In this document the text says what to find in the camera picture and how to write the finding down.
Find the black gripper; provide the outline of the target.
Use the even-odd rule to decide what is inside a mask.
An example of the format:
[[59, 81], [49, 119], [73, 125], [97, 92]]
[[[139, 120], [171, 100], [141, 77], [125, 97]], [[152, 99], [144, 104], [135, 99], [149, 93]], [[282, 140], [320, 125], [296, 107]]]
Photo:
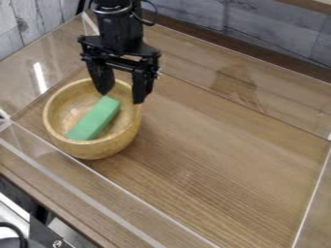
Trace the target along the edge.
[[99, 36], [81, 36], [81, 60], [96, 90], [105, 95], [115, 85], [113, 69], [132, 73], [133, 104], [141, 104], [159, 76], [160, 51], [144, 42], [144, 20], [140, 6], [93, 6]]

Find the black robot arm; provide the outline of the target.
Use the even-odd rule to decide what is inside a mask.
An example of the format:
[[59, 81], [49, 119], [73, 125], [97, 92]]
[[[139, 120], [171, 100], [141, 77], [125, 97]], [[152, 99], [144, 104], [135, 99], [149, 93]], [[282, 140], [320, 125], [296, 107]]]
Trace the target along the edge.
[[155, 21], [143, 19], [141, 3], [149, 0], [92, 0], [99, 35], [80, 36], [81, 60], [87, 64], [97, 92], [105, 95], [115, 86], [115, 70], [132, 75], [132, 101], [141, 104], [159, 77], [160, 50], [144, 41], [144, 26]]

